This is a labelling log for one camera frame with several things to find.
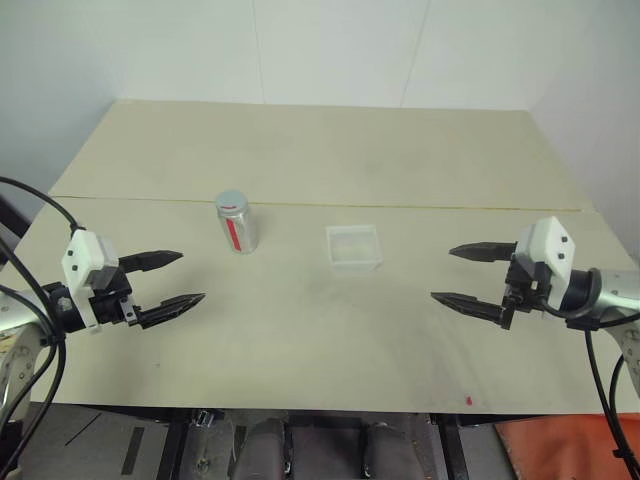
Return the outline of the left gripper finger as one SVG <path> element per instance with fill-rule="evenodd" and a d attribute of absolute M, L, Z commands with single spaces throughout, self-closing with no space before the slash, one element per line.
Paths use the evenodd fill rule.
<path fill-rule="evenodd" d="M 148 329 L 173 320 L 194 308 L 206 297 L 205 293 L 185 294 L 164 300 L 148 310 L 136 309 L 136 325 Z"/>
<path fill-rule="evenodd" d="M 171 250 L 146 251 L 119 258 L 119 266 L 125 273 L 151 271 L 162 268 L 183 257 L 183 254 Z"/>

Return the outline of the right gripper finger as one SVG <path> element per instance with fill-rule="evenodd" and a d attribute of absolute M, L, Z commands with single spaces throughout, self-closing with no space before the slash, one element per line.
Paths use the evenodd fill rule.
<path fill-rule="evenodd" d="M 477 242 L 451 248 L 449 254 L 474 262 L 510 261 L 516 242 Z"/>
<path fill-rule="evenodd" d="M 511 318 L 505 315 L 506 309 L 500 305 L 453 292 L 432 292 L 431 297 L 462 315 L 490 321 L 505 330 L 510 329 Z"/>

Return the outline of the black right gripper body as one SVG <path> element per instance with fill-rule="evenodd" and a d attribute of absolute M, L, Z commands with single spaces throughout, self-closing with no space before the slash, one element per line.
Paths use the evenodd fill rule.
<path fill-rule="evenodd" d="M 544 311 L 543 304 L 551 290 L 551 274 L 551 269 L 543 262 L 535 263 L 529 271 L 513 258 L 505 277 L 501 320 L 511 321 L 516 311 Z"/>

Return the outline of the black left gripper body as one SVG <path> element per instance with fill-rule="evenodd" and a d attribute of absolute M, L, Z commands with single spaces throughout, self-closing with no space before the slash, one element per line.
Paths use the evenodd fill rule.
<path fill-rule="evenodd" d="M 131 284 L 121 268 L 115 271 L 106 287 L 93 290 L 90 304 L 99 325 L 139 324 L 141 310 L 134 304 Z"/>

